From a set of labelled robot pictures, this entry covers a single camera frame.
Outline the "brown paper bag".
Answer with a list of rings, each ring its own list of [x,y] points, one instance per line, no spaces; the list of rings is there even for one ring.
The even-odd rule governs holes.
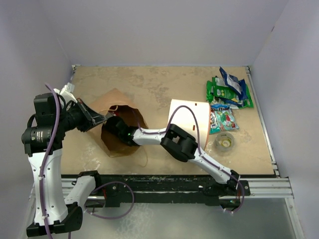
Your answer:
[[[116,88],[98,97],[89,107],[102,115],[106,115],[109,109],[117,108],[116,116],[120,116],[127,125],[148,128],[138,107]],[[124,144],[117,136],[106,131],[102,124],[89,130],[88,134],[109,157],[129,156],[139,149],[138,146]]]

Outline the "blue white snack packet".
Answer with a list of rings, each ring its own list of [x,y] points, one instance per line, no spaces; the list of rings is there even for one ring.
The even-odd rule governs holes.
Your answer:
[[[229,110],[230,106],[229,105],[224,105],[224,104],[213,104],[210,106],[211,110],[214,111],[225,111]]]

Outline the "green foxs candy packet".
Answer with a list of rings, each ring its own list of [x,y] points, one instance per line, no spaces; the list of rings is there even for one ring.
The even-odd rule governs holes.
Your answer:
[[[232,110],[211,111],[209,134],[239,129]]]

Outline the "dark blue snack packet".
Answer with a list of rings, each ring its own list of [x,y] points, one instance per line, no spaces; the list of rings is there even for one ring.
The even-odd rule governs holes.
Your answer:
[[[235,92],[239,97],[239,100],[243,98],[243,87],[245,86],[245,80],[239,80],[237,77],[228,74],[222,67],[219,67],[219,72],[224,80],[224,84]]]

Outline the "dark blue kettle chips bag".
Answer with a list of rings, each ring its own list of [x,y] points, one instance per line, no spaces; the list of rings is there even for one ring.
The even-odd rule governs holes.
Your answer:
[[[239,101],[234,101],[234,100],[229,100],[229,99],[225,99],[224,102],[227,103],[227,104],[230,104],[232,106],[235,106],[239,109],[242,109],[242,108],[253,108],[254,107],[254,104],[253,104],[253,101],[252,101],[252,98],[251,98],[251,95],[250,95],[250,92],[249,92],[249,88],[247,86],[247,84],[245,84],[245,86],[243,87],[243,98]]]

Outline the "green yellow snack bag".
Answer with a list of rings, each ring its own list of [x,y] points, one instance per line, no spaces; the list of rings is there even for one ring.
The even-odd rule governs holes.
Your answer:
[[[213,94],[213,83],[214,83],[215,78],[212,78],[212,81],[207,81],[206,83],[206,100],[211,104],[211,105],[224,105],[227,106],[230,109],[243,109],[243,108],[253,108],[253,100],[251,99],[250,92],[248,86],[246,86],[246,93],[247,98],[242,100],[242,101],[233,101],[230,99],[226,98],[219,98],[217,96],[214,96]]]

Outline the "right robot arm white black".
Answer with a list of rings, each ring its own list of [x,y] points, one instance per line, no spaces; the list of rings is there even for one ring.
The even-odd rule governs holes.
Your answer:
[[[243,189],[237,172],[210,157],[194,136],[175,124],[170,124],[168,129],[145,129],[129,126],[121,117],[113,116],[103,124],[102,129],[127,146],[162,146],[174,159],[191,162],[211,175],[227,195]]]

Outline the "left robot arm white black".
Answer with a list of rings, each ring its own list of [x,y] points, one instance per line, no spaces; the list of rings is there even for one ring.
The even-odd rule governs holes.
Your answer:
[[[63,140],[68,131],[87,132],[106,121],[80,98],[65,90],[37,95],[35,113],[21,136],[32,168],[36,209],[28,237],[77,231],[83,222],[84,205],[91,195],[101,193],[99,173],[81,172],[67,197],[63,195],[61,158]]]

